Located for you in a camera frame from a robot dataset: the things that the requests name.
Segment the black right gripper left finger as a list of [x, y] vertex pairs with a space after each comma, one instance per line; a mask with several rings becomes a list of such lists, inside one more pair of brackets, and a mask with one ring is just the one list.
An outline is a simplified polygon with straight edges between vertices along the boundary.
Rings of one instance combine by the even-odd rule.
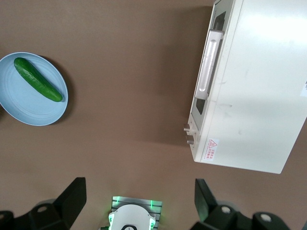
[[15, 217], [13, 212], [0, 212], [2, 230], [69, 230], [86, 204], [86, 179], [75, 178], [56, 198], [42, 201], [29, 212]]

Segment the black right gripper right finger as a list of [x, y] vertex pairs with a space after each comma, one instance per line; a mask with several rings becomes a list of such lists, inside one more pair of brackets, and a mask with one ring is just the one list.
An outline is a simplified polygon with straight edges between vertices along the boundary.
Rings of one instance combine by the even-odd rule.
[[288, 230], [285, 222], [273, 213], [256, 212], [244, 216], [230, 205], [218, 204], [204, 179], [195, 180], [194, 203], [200, 221], [193, 230]]

